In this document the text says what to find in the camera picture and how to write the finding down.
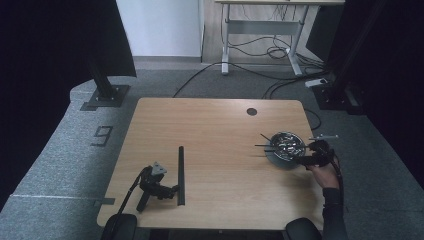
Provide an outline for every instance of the human arm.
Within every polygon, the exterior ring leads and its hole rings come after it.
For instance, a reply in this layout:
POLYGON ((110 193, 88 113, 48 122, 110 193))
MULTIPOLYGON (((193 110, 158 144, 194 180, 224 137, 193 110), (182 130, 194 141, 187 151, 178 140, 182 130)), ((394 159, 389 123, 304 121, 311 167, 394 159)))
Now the human arm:
POLYGON ((325 199, 323 240, 348 239, 343 219, 343 201, 336 171, 331 164, 323 167, 308 166, 307 168, 312 171, 315 180, 322 187, 325 199))

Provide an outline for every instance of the black chair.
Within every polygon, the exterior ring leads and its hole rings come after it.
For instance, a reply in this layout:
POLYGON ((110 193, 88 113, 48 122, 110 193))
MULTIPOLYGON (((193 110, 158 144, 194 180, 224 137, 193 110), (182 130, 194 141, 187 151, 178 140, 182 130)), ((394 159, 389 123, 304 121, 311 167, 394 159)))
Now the black chair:
POLYGON ((307 218, 291 221, 286 226, 287 240, 321 240, 321 233, 307 218))

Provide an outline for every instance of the black cable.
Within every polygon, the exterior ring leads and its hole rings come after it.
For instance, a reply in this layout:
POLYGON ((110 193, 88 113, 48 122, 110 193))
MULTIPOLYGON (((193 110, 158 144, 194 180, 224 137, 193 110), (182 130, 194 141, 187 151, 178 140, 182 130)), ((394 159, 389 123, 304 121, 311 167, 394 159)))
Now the black cable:
POLYGON ((322 122, 321 122, 321 118, 318 116, 318 114, 316 114, 315 112, 313 112, 312 110, 309 110, 307 108, 304 108, 303 110, 305 110, 305 112, 312 113, 312 115, 314 115, 318 119, 318 125, 315 126, 315 127, 311 127, 312 131, 317 130, 319 127, 321 127, 322 122))
POLYGON ((143 173, 143 171, 140 172, 140 174, 137 176, 134 183, 131 185, 130 189, 128 190, 127 195, 125 196, 125 199, 122 202, 118 213, 116 214, 115 221, 113 222, 112 228, 110 229, 110 232, 107 235, 106 239, 113 239, 113 236, 115 234, 114 231, 115 231, 116 224, 119 222, 119 218, 121 217, 122 212, 124 211, 124 208, 127 205, 128 199, 130 198, 132 191, 134 190, 135 187, 137 187, 138 183, 140 182, 140 178, 141 178, 142 173, 143 173))
MULTIPOLYGON (((338 163, 340 164, 339 157, 336 154, 334 156, 337 158, 338 163)), ((344 184, 343 184, 343 176, 340 170, 340 167, 334 162, 334 159, 330 161, 334 170, 336 171, 337 180, 339 181, 339 189, 340 189, 340 201, 342 202, 342 206, 344 206, 344 184)))
MULTIPOLYGON (((222 5, 221 6, 221 42, 222 42, 222 44, 224 44, 224 37, 223 37, 223 33, 222 33, 222 22, 223 22, 223 18, 224 18, 224 6, 222 5)), ((279 47, 279 46, 277 46, 276 44, 275 44, 275 40, 278 40, 278 41, 280 41, 280 42, 282 42, 282 43, 284 43, 285 45, 287 45, 287 46, 289 46, 286 42, 284 42, 283 40, 281 40, 281 39, 278 39, 278 38, 276 38, 276 36, 274 35, 274 37, 260 37, 260 38, 257 38, 257 39, 254 39, 254 40, 252 40, 252 41, 248 41, 248 42, 245 42, 245 43, 241 43, 241 44, 232 44, 231 42, 230 42, 230 40, 229 39, 227 39, 227 42, 228 42, 228 45, 229 45, 229 48, 233 48, 233 49, 236 49, 236 50, 238 50, 238 51, 240 51, 240 52, 242 52, 242 53, 244 53, 244 54, 246 54, 246 55, 248 55, 248 56, 252 56, 252 57, 261 57, 261 56, 266 56, 266 55, 268 55, 270 58, 272 58, 272 59, 283 59, 283 58, 285 58, 285 57, 287 57, 287 52, 286 52, 286 50, 284 49, 284 48, 282 48, 282 47, 279 47), (275 45, 275 47, 276 48, 274 48, 274 47, 270 47, 270 48, 268 48, 267 49, 267 52, 266 53, 263 53, 263 54, 252 54, 252 53, 247 53, 247 52, 245 52, 245 51, 243 51, 243 50, 241 50, 240 48, 237 48, 237 46, 243 46, 243 45, 247 45, 247 44, 250 44, 250 43, 253 43, 253 42, 256 42, 256 41, 259 41, 259 40, 262 40, 262 39, 268 39, 268 38, 270 38, 270 39, 273 39, 273 42, 274 42, 274 45, 275 45), (274 52, 284 52, 284 54, 283 54, 283 56, 282 57, 277 57, 277 56, 274 56, 274 55, 272 55, 272 53, 274 53, 274 52)))
MULTIPOLYGON (((300 80, 306 80, 306 79, 309 79, 309 78, 314 78, 314 77, 318 77, 318 76, 321 76, 321 75, 323 75, 323 74, 326 74, 326 73, 328 73, 328 71, 321 71, 321 72, 317 72, 317 73, 312 73, 312 74, 308 74, 308 75, 301 75, 301 76, 296 76, 296 77, 291 77, 291 78, 277 78, 277 77, 272 77, 272 76, 268 76, 268 75, 265 75, 265 74, 261 74, 261 73, 258 73, 258 72, 255 72, 255 71, 252 71, 252 70, 249 70, 249 69, 246 69, 246 68, 243 68, 243 67, 241 67, 241 66, 238 66, 238 65, 236 65, 236 64, 234 64, 234 63, 229 63, 229 62, 216 62, 216 63, 212 63, 212 64, 210 64, 209 66, 206 66, 205 68, 203 68, 203 69, 201 69, 200 71, 198 71, 196 74, 194 74, 192 77, 190 77, 178 90, 177 90, 177 92, 173 95, 173 98, 175 98, 177 95, 178 95, 178 93, 180 93, 181 92, 181 90, 183 89, 183 88, 185 88, 186 86, 187 86, 187 84, 190 82, 190 81, 192 81, 197 75, 199 75, 200 73, 202 73, 203 71, 205 71, 206 69, 208 69, 208 68, 210 68, 210 67, 212 67, 212 66, 214 66, 214 65, 218 65, 218 64, 223 64, 223 63, 226 63, 226 64, 229 64, 229 65, 232 65, 232 66, 234 66, 234 67, 237 67, 237 68, 239 68, 239 69, 242 69, 242 70, 245 70, 245 71, 247 71, 247 72, 250 72, 250 73, 253 73, 253 74, 255 74, 255 75, 258 75, 258 76, 261 76, 261 77, 265 77, 265 78, 270 78, 270 79, 275 79, 275 80, 278 80, 278 81, 291 81, 291 82, 289 82, 289 83, 287 83, 287 84, 285 84, 285 85, 288 85, 288 84, 291 84, 291 83, 293 83, 293 82, 296 82, 296 81, 300 81, 300 80)), ((266 93, 270 90, 270 88, 272 88, 273 86, 271 86, 271 87, 269 87, 268 88, 268 90, 265 92, 265 94, 264 94, 264 96, 266 96, 266 93)))

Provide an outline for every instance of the white desk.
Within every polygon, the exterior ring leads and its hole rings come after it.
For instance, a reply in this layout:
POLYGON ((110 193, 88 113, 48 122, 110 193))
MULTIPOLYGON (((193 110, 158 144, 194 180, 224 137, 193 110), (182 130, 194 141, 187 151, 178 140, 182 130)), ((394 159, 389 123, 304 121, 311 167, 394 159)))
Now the white desk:
POLYGON ((215 0, 217 3, 225 4, 226 28, 224 29, 224 47, 222 53, 222 74, 228 74, 228 35, 229 34, 258 34, 258 35, 292 35, 291 48, 287 49, 293 71, 301 75, 302 71, 296 57, 296 48, 299 43, 300 34, 305 24, 306 14, 310 5, 342 5, 344 0, 215 0), (303 5, 303 11, 298 22, 295 21, 245 21, 230 19, 231 4, 250 5, 303 5))

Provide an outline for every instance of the tripod base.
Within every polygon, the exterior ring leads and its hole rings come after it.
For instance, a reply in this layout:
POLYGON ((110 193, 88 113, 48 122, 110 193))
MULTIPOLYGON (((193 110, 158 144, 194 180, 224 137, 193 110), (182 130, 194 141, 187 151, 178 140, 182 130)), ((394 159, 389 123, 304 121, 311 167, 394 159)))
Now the tripod base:
POLYGON ((129 85, 112 85, 115 90, 111 98, 101 97, 98 89, 94 91, 90 101, 85 102, 80 111, 96 111, 98 107, 121 107, 129 85))
POLYGON ((319 85, 312 87, 315 99, 321 110, 347 111, 351 115, 363 115, 360 93, 354 87, 346 88, 341 99, 331 99, 331 86, 319 85))

